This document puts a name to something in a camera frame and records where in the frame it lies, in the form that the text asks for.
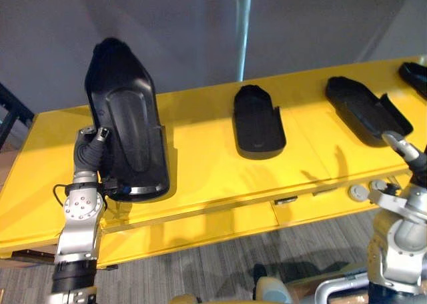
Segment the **gray carpet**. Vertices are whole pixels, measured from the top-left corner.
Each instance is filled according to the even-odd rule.
[[[251,299],[251,269],[293,281],[366,260],[375,211],[196,247],[99,271],[98,303],[167,303],[192,293],[204,301]],[[3,304],[44,303],[53,268],[0,269]]]

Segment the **black plastic cover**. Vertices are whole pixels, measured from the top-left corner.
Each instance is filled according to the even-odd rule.
[[[387,94],[377,98],[365,85],[346,77],[331,77],[326,97],[347,126],[367,145],[386,146],[381,134],[395,131],[411,133],[411,123],[389,100]]]
[[[243,86],[234,97],[234,127],[238,152],[248,159],[268,159],[285,147],[279,107],[257,85]]]
[[[423,98],[427,99],[427,67],[417,63],[405,62],[399,67],[399,74]]]
[[[99,173],[116,201],[144,201],[169,190],[163,127],[154,85],[130,48],[98,44],[85,79],[95,127],[110,130]]]
[[[88,260],[56,264],[52,276],[52,293],[92,287],[95,281],[96,263],[96,260]]]

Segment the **yellow table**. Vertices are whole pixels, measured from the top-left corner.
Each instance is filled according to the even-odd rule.
[[[165,125],[170,192],[156,201],[117,203],[101,220],[100,266],[369,209],[352,201],[351,183],[387,178],[405,184],[406,165],[387,147],[364,145],[327,102],[331,76],[347,76],[377,96],[387,93],[414,126],[408,140],[426,145],[426,101],[397,69],[418,57],[344,65],[157,95]],[[233,99],[258,84],[281,107],[287,145],[277,157],[238,155]],[[0,195],[0,253],[56,243],[63,212],[52,194],[72,179],[76,131],[91,124],[87,107],[39,114]],[[290,204],[272,201],[298,196]]]

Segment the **metal pole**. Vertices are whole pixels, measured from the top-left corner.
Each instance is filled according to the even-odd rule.
[[[249,14],[251,0],[237,0],[237,38],[238,38],[238,72],[237,81],[243,81],[248,44]]]

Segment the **black metal frame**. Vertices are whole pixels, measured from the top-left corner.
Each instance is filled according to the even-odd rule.
[[[0,124],[0,149],[6,141],[13,124],[18,119],[26,126],[33,121],[34,113],[31,112],[24,104],[14,96],[3,84],[0,83],[0,105],[2,105],[8,114]]]

